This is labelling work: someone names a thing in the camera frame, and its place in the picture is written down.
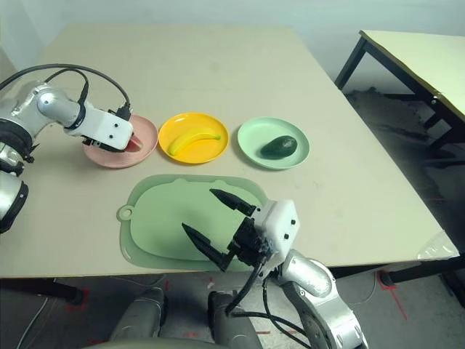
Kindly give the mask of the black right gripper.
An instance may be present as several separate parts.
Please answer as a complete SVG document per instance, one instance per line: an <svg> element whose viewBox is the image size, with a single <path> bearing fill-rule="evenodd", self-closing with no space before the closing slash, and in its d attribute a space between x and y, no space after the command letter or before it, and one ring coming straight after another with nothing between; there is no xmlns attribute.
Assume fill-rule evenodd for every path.
<svg viewBox="0 0 465 349"><path fill-rule="evenodd" d="M224 190L211 188L209 190L218 200L231 210L237 210L244 215L252 215L257 206L252 205ZM196 229L182 223L182 228L197 250L212 261L221 271L225 272L233 256L251 267L262 267L272 256L270 241L259 232L252 218L245 217L227 246L229 254L222 253L211 245L211 241Z"/></svg>

